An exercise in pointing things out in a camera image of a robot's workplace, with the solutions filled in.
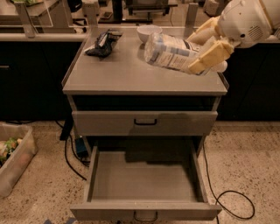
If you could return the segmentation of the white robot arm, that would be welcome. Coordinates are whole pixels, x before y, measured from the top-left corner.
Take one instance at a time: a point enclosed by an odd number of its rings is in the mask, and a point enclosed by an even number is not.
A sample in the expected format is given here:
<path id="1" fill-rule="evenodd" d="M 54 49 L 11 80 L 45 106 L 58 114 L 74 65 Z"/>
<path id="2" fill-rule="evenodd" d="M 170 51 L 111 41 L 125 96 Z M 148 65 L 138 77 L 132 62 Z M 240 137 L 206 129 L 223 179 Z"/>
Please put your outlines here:
<path id="1" fill-rule="evenodd" d="M 187 38 L 201 46 L 188 71 L 198 74 L 222 64 L 236 47 L 265 41 L 279 25 L 280 0 L 231 0 L 218 17 L 209 18 Z"/>

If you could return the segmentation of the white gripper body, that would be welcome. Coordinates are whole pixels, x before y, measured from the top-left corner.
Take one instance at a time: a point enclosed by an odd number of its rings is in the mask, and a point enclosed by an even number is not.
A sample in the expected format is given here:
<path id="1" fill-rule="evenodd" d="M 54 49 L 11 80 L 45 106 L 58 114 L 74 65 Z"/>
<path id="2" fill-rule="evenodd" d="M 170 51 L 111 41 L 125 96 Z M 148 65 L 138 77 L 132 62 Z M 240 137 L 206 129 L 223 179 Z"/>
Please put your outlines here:
<path id="1" fill-rule="evenodd" d="M 263 42 L 274 31 L 274 0 L 231 0 L 220 14 L 218 26 L 240 48 Z"/>

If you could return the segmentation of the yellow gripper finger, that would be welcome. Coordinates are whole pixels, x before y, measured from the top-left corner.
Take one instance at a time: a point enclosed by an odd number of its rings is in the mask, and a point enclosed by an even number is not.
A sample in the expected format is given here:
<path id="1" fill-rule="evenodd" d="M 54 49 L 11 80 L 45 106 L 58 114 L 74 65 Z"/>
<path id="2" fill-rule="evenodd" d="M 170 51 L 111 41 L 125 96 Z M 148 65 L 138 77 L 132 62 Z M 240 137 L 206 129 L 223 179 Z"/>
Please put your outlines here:
<path id="1" fill-rule="evenodd" d="M 219 37 L 218 27 L 219 17 L 211 17 L 204 24 L 202 24 L 195 32 L 188 38 L 188 41 L 207 41 L 211 37 Z"/>
<path id="2" fill-rule="evenodd" d="M 233 52 L 234 47 L 227 40 L 209 39 L 195 60 L 188 65 L 188 69 L 191 73 L 198 74 L 224 62 Z"/>

